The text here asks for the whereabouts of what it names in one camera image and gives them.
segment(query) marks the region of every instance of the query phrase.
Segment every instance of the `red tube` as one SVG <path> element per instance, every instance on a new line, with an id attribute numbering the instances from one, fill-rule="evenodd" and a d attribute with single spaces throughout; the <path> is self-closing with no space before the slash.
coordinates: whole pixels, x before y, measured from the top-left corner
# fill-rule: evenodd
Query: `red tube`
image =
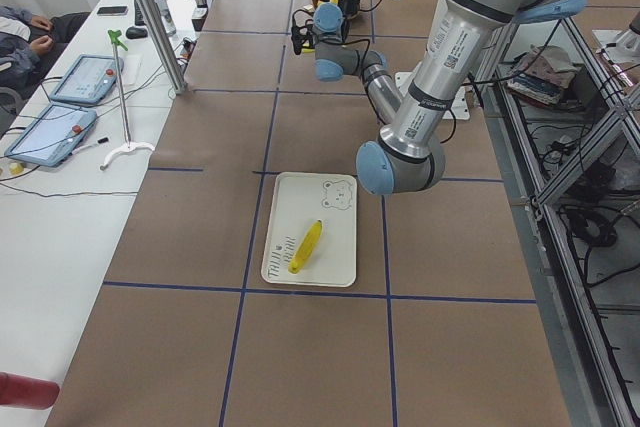
<path id="1" fill-rule="evenodd" d="M 55 382 L 0 372 L 0 405 L 44 410 L 53 405 L 59 393 Z"/>

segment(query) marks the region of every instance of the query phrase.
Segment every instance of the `person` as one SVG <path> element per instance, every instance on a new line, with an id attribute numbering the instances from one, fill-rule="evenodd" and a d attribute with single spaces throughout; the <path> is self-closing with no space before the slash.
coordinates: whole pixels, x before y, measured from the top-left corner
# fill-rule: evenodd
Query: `person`
<path id="1" fill-rule="evenodd" d="M 88 12 L 48 19 L 0 6 L 0 86 L 27 99 L 73 39 Z"/>

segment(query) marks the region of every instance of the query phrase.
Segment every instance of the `white plate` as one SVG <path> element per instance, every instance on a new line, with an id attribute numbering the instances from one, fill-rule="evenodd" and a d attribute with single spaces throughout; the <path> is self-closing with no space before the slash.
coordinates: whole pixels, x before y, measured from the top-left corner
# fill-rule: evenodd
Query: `white plate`
<path id="1" fill-rule="evenodd" d="M 356 280 L 356 180 L 350 175 L 283 172 L 276 178 L 262 278 L 269 283 L 348 287 Z M 316 220 L 322 235 L 297 274 L 289 261 Z"/>

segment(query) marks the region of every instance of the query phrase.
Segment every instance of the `gray robot arm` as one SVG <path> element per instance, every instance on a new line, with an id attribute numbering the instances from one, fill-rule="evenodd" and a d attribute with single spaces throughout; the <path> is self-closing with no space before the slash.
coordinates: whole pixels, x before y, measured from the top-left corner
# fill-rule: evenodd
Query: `gray robot arm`
<path id="1" fill-rule="evenodd" d="M 438 182 L 444 154 L 434 131 L 493 30 L 509 22 L 564 18 L 586 5 L 586 0 L 444 1 L 446 13 L 432 29 L 435 35 L 405 96 L 382 54 L 339 46 L 349 2 L 322 4 L 314 15 L 316 75 L 320 80 L 358 75 L 386 124 L 356 158 L 358 178 L 369 192 L 418 191 Z"/>

